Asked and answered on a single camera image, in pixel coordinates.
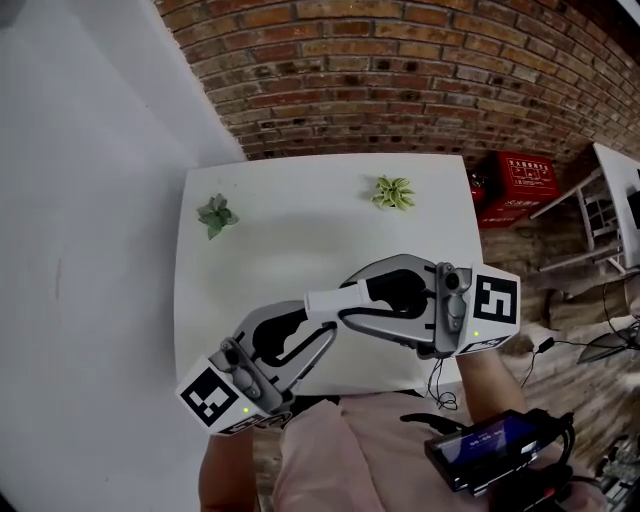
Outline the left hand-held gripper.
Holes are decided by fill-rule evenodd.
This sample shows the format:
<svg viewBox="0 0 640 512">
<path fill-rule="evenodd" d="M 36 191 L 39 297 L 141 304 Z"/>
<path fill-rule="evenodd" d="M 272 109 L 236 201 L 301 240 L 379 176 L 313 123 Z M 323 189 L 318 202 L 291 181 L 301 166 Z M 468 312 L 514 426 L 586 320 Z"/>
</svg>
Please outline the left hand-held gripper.
<svg viewBox="0 0 640 512">
<path fill-rule="evenodd" d="M 278 302 L 249 313 L 233 338 L 187 372 L 176 396 L 210 435 L 234 436 L 251 427 L 284 427 L 293 417 L 289 391 L 324 356 L 337 324 L 323 323 L 292 349 L 286 340 L 308 320 L 303 302 Z M 272 376 L 263 373 L 269 365 Z"/>
</svg>

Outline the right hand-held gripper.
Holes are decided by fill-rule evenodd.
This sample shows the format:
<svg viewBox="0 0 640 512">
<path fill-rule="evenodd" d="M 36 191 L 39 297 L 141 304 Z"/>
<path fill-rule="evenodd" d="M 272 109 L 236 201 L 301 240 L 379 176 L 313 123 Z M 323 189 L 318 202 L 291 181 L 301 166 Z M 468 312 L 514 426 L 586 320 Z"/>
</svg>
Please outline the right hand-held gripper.
<svg viewBox="0 0 640 512">
<path fill-rule="evenodd" d="M 455 267 L 410 254 L 371 263 L 340 287 L 365 280 L 372 300 L 428 298 L 395 311 L 384 301 L 340 310 L 349 329 L 446 359 L 499 347 L 519 331 L 520 278 L 484 264 Z"/>
</svg>

